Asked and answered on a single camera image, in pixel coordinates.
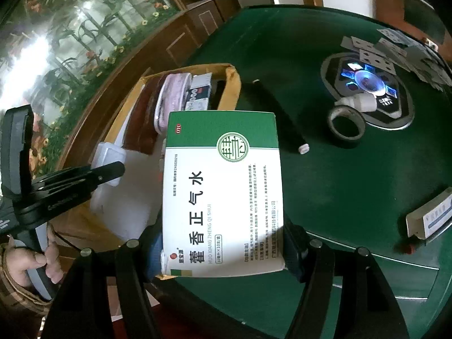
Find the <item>person's left hand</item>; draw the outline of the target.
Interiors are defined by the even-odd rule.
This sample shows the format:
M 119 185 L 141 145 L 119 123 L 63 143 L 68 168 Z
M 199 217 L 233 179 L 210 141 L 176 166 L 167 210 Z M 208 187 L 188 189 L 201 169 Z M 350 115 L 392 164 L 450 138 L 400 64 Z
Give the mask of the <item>person's left hand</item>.
M 12 236 L 9 237 L 8 246 L 5 250 L 5 269 L 12 279 L 21 287 L 30 289 L 31 280 L 28 277 L 28 270 L 36 270 L 44 267 L 46 276 L 57 284 L 64 277 L 59 259 L 59 250 L 55 242 L 55 231 L 52 225 L 47 225 L 48 246 L 44 253 L 37 253 L 33 250 L 15 246 Z

